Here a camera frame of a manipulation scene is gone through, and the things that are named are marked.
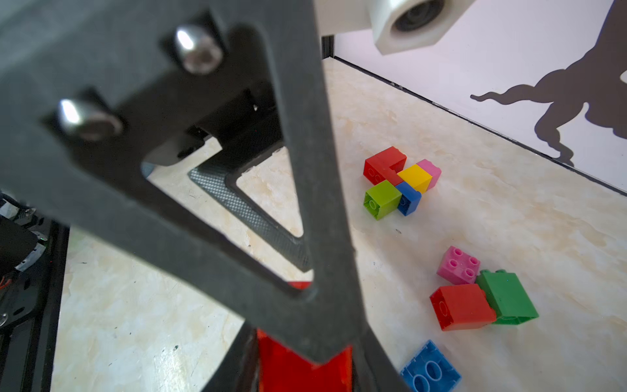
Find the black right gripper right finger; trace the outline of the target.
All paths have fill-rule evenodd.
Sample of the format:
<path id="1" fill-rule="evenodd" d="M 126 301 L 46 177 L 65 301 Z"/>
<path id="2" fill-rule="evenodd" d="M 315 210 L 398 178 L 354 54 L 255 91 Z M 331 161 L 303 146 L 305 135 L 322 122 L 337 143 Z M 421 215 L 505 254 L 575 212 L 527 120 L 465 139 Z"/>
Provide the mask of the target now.
<path id="1" fill-rule="evenodd" d="M 374 331 L 370 328 L 353 345 L 353 391 L 408 391 Z"/>

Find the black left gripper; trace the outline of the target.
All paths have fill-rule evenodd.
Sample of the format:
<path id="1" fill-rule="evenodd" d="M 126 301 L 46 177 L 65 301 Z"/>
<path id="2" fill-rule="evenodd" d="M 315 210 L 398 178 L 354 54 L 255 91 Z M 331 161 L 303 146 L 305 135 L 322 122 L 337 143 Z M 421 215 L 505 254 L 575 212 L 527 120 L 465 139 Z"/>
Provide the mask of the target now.
<path id="1" fill-rule="evenodd" d="M 282 138 L 302 238 L 237 186 Z M 2 2 L 1 187 L 312 361 L 367 331 L 311 1 Z"/>

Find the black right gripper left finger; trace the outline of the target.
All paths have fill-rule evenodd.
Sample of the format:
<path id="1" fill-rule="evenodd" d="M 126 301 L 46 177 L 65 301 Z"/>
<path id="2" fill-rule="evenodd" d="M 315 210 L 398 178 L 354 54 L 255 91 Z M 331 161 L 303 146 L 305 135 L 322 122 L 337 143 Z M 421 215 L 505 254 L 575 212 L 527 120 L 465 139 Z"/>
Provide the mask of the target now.
<path id="1" fill-rule="evenodd" d="M 259 357 L 257 330 L 244 323 L 202 392 L 258 391 Z"/>

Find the red square lego brick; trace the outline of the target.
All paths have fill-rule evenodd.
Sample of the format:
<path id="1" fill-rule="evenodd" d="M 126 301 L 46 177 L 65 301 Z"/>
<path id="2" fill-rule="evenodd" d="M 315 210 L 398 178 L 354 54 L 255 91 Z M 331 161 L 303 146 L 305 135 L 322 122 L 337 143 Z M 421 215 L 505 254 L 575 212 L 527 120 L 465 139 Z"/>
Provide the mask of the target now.
<path id="1" fill-rule="evenodd" d="M 326 364 L 313 364 L 259 330 L 259 390 L 264 392 L 350 392 L 353 359 L 349 347 Z"/>

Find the long blue lego brick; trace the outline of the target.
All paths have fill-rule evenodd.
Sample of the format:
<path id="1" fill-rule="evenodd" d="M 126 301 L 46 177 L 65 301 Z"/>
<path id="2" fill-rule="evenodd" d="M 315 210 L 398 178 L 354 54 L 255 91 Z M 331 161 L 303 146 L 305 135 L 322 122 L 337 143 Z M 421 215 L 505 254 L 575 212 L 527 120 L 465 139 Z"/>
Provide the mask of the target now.
<path id="1" fill-rule="evenodd" d="M 461 375 L 431 340 L 400 372 L 411 391 L 451 392 L 461 381 Z"/>

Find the lime green lego brick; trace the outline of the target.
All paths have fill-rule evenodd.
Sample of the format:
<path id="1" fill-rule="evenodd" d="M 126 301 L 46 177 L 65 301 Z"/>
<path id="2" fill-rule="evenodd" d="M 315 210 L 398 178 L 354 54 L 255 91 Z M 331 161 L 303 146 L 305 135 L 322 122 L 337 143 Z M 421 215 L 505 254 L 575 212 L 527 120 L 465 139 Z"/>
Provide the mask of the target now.
<path id="1" fill-rule="evenodd" d="M 363 205 L 376 220 L 381 220 L 398 208 L 401 197 L 402 193 L 384 180 L 366 191 Z"/>

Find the blue square lego brick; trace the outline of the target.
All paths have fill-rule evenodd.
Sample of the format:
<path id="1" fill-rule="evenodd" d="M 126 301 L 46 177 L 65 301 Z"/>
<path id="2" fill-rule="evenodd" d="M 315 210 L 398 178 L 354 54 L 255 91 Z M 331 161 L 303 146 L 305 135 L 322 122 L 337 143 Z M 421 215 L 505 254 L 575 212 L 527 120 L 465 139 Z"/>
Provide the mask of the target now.
<path id="1" fill-rule="evenodd" d="M 416 211 L 419 203 L 421 202 L 422 194 L 420 191 L 415 190 L 406 182 L 398 184 L 396 188 L 402 194 L 402 197 L 399 201 L 398 210 L 401 212 L 401 214 L 407 217 Z"/>

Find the yellow lego brick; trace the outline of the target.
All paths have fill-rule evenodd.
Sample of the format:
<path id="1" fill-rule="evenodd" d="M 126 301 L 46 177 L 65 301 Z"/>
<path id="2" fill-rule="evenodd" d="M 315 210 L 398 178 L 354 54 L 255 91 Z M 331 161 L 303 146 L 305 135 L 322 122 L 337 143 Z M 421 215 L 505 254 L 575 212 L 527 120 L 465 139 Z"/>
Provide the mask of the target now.
<path id="1" fill-rule="evenodd" d="M 424 194 L 433 181 L 433 176 L 418 164 L 414 164 L 409 168 L 398 173 L 398 176 L 408 183 L 415 191 Z"/>

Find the long red lego brick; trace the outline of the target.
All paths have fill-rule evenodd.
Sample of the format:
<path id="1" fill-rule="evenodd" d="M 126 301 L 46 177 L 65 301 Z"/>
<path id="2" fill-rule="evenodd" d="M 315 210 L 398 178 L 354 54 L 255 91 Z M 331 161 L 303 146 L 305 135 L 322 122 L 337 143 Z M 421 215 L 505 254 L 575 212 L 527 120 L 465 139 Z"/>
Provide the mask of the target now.
<path id="1" fill-rule="evenodd" d="M 389 181 L 393 186 L 397 186 L 403 182 L 398 173 L 403 171 L 406 161 L 406 155 L 391 146 L 365 160 L 363 175 L 374 186 L 382 181 Z"/>

